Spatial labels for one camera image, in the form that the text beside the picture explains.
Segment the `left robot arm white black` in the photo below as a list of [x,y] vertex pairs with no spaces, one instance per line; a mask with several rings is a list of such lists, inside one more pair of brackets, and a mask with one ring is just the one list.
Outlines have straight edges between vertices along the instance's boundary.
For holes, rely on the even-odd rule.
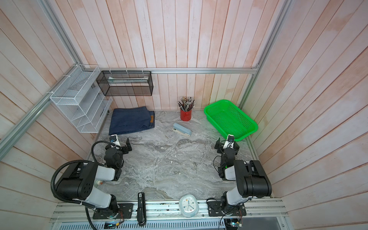
[[124,165],[123,156],[132,151],[130,141],[120,146],[117,135],[105,142],[104,163],[96,159],[73,160],[61,165],[53,174],[50,189],[55,198],[66,203],[79,204],[93,211],[92,219],[131,218],[132,203],[118,203],[115,195],[97,188],[98,182],[117,181]]

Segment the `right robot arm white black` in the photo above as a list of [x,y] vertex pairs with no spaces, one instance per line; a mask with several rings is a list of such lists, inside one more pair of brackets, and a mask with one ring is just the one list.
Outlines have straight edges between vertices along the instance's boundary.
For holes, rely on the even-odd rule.
[[220,164],[214,168],[222,180],[235,181],[236,187],[224,192],[219,201],[214,198],[207,201],[210,216],[245,214],[242,204],[272,194],[271,183],[260,161],[237,160],[239,148],[233,135],[215,143]]

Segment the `dark blue denim trousers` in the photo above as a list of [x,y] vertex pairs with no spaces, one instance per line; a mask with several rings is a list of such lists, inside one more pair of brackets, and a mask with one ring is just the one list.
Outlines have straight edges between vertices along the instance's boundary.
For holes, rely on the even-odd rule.
[[155,127],[155,112],[145,106],[138,108],[117,108],[113,111],[109,135],[136,133]]

